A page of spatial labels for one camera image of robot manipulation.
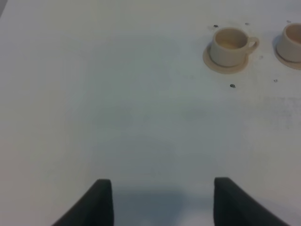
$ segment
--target cup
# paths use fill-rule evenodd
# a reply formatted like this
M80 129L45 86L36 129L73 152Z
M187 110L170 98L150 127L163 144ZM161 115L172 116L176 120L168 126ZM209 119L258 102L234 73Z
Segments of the cup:
M277 44L277 53L286 61L301 62L301 24L289 24Z
M259 39L236 28L228 27L218 30L210 48L210 57L218 65L234 67L242 64L246 54L251 54L259 45Z

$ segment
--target white table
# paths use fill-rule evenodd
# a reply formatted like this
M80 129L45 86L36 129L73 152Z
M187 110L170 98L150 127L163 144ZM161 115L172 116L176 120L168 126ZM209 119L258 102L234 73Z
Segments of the white table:
M117 226L213 225L216 176L300 225L301 72L272 47L300 11L299 0L8 0L0 225L51 225L97 178L113 182ZM204 65L215 24L260 38L243 72Z

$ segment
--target saucer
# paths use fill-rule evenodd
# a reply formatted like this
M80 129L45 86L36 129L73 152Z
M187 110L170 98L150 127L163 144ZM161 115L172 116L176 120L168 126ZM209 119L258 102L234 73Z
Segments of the saucer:
M244 70L245 67L248 65L248 61L249 61L248 54L246 54L244 61L242 63L240 63L239 65L236 65L233 67L223 67L223 66L217 65L210 57L210 47L211 46L208 46L204 50L203 60L204 60L204 63L213 71L216 71L216 72L222 73L222 74L234 74L234 73Z
M277 48L275 48L275 56L276 58L283 63L285 66L296 69L296 70L301 70L301 63L294 63L294 62L289 62L284 60L277 52Z

